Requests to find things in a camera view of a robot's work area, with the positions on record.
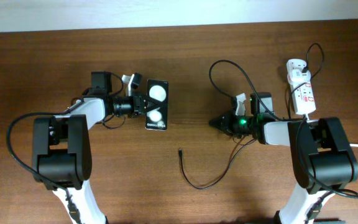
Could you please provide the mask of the black Galaxy flip phone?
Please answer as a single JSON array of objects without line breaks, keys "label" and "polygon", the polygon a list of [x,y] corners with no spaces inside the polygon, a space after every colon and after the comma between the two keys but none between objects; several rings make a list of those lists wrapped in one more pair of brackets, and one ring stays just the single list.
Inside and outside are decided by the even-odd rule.
[{"label": "black Galaxy flip phone", "polygon": [[165,131],[168,128],[168,82],[164,80],[147,80],[145,128]]}]

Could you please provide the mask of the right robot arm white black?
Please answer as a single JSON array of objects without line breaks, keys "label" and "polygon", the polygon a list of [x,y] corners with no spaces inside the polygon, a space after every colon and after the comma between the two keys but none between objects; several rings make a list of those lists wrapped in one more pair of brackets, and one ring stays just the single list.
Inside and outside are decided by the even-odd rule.
[{"label": "right robot arm white black", "polygon": [[228,136],[265,145],[288,146],[296,185],[274,223],[314,223],[333,196],[358,199],[346,185],[358,178],[358,163],[338,118],[275,121],[268,92],[250,96],[251,114],[245,114],[245,95],[232,98],[232,110],[211,119],[209,125]]}]

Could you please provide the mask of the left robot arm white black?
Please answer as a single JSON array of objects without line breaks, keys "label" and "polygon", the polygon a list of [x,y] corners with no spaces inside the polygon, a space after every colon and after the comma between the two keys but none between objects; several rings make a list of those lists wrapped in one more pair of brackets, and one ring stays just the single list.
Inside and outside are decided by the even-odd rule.
[{"label": "left robot arm white black", "polygon": [[63,114],[40,116],[34,121],[32,168],[35,180],[51,180],[45,187],[56,195],[72,223],[107,223],[90,186],[92,155],[89,130],[109,118],[145,116],[145,128],[167,129],[168,82],[147,81],[139,93],[139,73],[119,77],[121,89],[112,91],[111,72],[92,72],[91,87]]}]

